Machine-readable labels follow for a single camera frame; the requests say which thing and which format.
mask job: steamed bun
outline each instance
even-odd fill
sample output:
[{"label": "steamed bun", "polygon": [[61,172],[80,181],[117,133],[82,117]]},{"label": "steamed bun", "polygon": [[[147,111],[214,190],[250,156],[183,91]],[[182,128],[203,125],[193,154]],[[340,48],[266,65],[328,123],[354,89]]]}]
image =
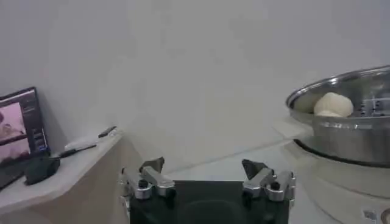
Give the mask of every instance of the steamed bun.
[{"label": "steamed bun", "polygon": [[321,112],[324,114],[323,111],[329,111],[338,114],[341,117],[347,117],[353,112],[353,104],[352,101],[345,96],[336,93],[327,93],[319,99],[314,106],[315,115],[319,115]]}]

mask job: laptop screen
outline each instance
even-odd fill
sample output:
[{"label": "laptop screen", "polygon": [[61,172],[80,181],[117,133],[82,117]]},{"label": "laptop screen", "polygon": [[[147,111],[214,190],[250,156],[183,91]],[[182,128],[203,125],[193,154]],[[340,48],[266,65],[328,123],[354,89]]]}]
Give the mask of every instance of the laptop screen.
[{"label": "laptop screen", "polygon": [[48,150],[35,88],[0,97],[0,165]]}]

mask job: laptop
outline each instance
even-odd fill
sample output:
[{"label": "laptop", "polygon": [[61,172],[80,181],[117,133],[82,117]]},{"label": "laptop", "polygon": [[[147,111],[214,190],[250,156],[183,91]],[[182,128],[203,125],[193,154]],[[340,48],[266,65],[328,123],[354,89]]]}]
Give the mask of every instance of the laptop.
[{"label": "laptop", "polygon": [[35,87],[0,97],[0,191],[50,155]]}]

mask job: sticker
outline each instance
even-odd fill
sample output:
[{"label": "sticker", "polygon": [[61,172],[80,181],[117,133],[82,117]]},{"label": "sticker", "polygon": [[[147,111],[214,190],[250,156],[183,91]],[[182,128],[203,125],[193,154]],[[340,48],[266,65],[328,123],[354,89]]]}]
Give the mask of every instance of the sticker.
[{"label": "sticker", "polygon": [[362,209],[361,215],[363,216],[364,223],[367,224],[377,224],[378,223],[378,215],[377,212],[371,209]]}]

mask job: white shelf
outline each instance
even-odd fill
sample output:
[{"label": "white shelf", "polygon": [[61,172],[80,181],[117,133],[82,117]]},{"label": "white shelf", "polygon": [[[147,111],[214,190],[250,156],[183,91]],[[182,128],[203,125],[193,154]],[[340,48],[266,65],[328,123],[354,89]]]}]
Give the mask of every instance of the white shelf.
[{"label": "white shelf", "polygon": [[44,203],[68,192],[116,143],[121,134],[107,137],[96,148],[61,159],[57,173],[41,183],[26,186],[24,177],[0,192],[0,215]]}]

